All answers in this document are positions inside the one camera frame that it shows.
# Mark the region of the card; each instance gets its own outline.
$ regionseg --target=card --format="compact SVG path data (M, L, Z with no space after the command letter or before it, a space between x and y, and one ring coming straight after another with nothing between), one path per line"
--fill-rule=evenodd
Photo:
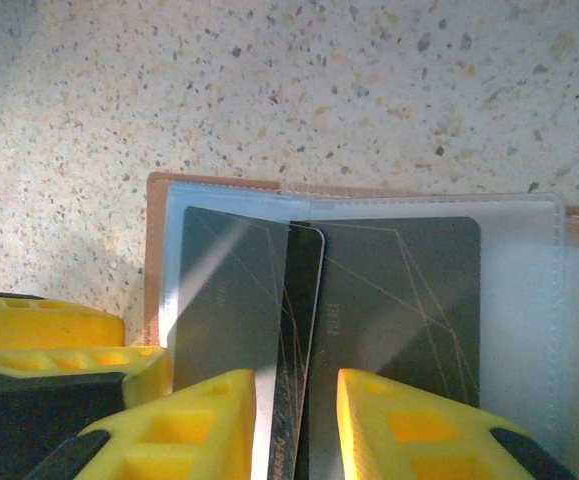
M326 251L295 478L340 480L340 368L478 406L480 229L463 217L310 225Z
M255 371L253 479L293 474L323 249L305 225L185 210L174 390Z

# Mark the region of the granite countertop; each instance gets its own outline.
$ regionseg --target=granite countertop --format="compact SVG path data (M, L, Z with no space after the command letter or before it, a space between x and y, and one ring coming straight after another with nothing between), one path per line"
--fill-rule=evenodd
M0 291L134 341L154 170L579 205L579 2L0 0Z

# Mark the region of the stitching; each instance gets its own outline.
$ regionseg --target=stitching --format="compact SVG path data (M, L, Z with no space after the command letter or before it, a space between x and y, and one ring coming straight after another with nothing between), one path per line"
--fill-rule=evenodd
M173 183L170 180L167 179L157 179L156 181L154 181L154 188L155 187L159 187L160 184L162 183ZM199 186L205 186L205 187L227 187L229 188L229 185L216 185L216 184L212 184L212 183L207 183L207 182L187 182L189 184L192 185L199 185ZM235 187L231 187L231 188L236 188L239 190L246 190L246 191L259 191L259 192L271 192L271 193L277 193L279 195L305 195L305 196L310 196L312 198L321 198L321 199L339 199L344 204L356 204L356 205L360 205L360 204L369 204L369 205L379 205L379 204L401 204L401 205L411 205L411 204L421 204L421 203L425 203L425 204L451 204L451 203L494 203L494 204L500 204L500 203L508 203L508 200L503 200L503 199L499 199L499 198L491 198L491 196L476 196L477 198L473 198L470 200L465 200L464 198L455 198L455 199L449 199L447 197L433 197L433 196L429 196L429 197L424 197L422 200L420 197L416 198L416 197L392 197L392 198L387 198L387 197L366 197L366 198L354 198L351 196L343 196L343 195L338 195L338 194L329 194L329 193L322 193L322 192L311 192L309 190L306 191L300 191L297 190L295 188L289 188L287 190L283 190L282 186L280 186L280 189L274 189L274 188L261 188L261 187L249 187L249 186L235 186ZM545 196L544 198L545 201L548 201L548 196ZM547 420L548 420L548 424L547 424L547 429L549 430L549 432L551 432L553 434L554 430L555 430L555 421L557 420L557 407L555 404L556 401L556 395L557 395L557 383L558 383L558 378L557 378L557 374L556 374L556 370L557 370L557 355L556 355L556 346L557 346L557 336L558 336L558 325L557 325L557 316L559 313L559 306L560 306L560 295L559 295L559 287L562 284L562 252L561 250L559 250L559 247L561 247L562 245L562 241L563 241L563 232L562 232L562 221L560 218L560 214L561 214L561 207L559 206L558 203L556 203L553 198L551 199L551 202L553 204L554 207L554 211L553 211L553 219L554 219L554 236L553 236L553 244L552 244L552 250L553 250L553 265L552 265L552 318L551 318L551 325L549 327L549 345L547 347L548 350L548 355L549 355L549 359L548 359L548 364L550 365L550 374L549 374L549 379L547 381L547 387L549 389L550 392L550 397L551 397L551 401L548 404L548 413L547 413ZM151 205L151 207L148 209L148 214L153 213L154 210L154 206L153 204ZM569 218L576 218L579 219L579 215L572 215L569 216ZM153 220L151 222L148 222L148 234L152 234L153 233L153 229L155 226L155 222L153 222ZM152 248L147 248L147 252L151 252ZM147 285L145 285L145 289L148 288L149 291L149 296L152 297L154 292L154 288L153 286L149 286L147 287ZM159 335L159 325L154 325L152 326L152 329L154 330L154 333L156 334L156 336Z
M547 405L547 430L549 431L549 436L554 437L556 422L558 420L557 406L555 401L557 401L558 396L558 365L557 365L557 345L558 345L558 334L559 334L559 316L562 314L561 302L562 297L560 295L560 289L562 287L563 278L563 252L562 252L562 242L563 242L563 225L561 219L561 206L558 203L554 203L554 245L553 245L553 265L552 265L552 319L549 328L550 333L550 344L548 348L549 355L549 366L550 373L547 381L549 388L549 395L552 399Z
M162 183L166 183L167 180L164 178L158 178L153 182L153 188L160 188L160 184ZM147 235L149 238L153 238L153 233L154 233L154 229L155 229L155 221L154 221L154 213L155 213L155 206L153 204L153 202L151 203L151 205L147 206L147 218L149 219L147 221ZM147 243L145 241L145 267L144 267L144 272L143 272L143 282L144 282L144 289L145 292L147 292L148 294L146 295L146 297L151 300L151 302L153 303L153 297L155 295L154 292L154 286L152 285L153 282L147 282L147 258L150 258L150 265L153 262L152 257L152 252L153 252L153 245L151 245L151 243L153 242L149 242ZM162 263L162 259L155 259L156 262L161 262ZM158 309L160 309L160 298L156 299L158 302ZM158 322L155 323L155 325L149 325L149 322L151 321L151 318L145 317L143 318L143 328L142 328L142 343L146 343L146 341L148 340L150 344L153 344L155 340L157 340L159 334L160 334L160 329L159 329L159 325Z

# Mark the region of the speckled countertop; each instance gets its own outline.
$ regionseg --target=speckled countertop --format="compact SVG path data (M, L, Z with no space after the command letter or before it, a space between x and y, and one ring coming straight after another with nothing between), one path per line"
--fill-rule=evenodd
M135 339L153 170L579 204L579 2L0 0L0 290Z

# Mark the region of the card holder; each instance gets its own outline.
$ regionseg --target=card holder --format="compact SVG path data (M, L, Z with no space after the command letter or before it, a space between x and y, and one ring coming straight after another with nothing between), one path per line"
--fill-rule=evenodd
M265 202L241 202L247 216L233 215L225 212L237 203L228 194L186 193L169 204L178 221L168 223L165 236L161 318L175 325L163 322L159 331L174 359L174 390L230 369L254 370L252 477L266 478L273 468L290 478L324 239L306 225L252 218L269 210ZM270 465L270 458L280 460Z
M198 189L194 195L205 195L208 208L218 205L211 206L211 196L219 187L235 195L236 210L251 202L280 205L267 212L275 219L280 211L287 220L296 219L294 214L310 220L457 213L475 218L482 229L481 406L522 424L579 471L579 379L568 376L579 374L579 335L571 338L579 331L572 325L572 318L579 319L579 271L572 274L579 265L579 209L567 209L565 236L565 209L551 196L420 198L407 191L154 173L148 182L147 344L159 343L160 290L167 275L162 248L165 225L169 229L175 218L167 210L165 222L165 205L174 185Z

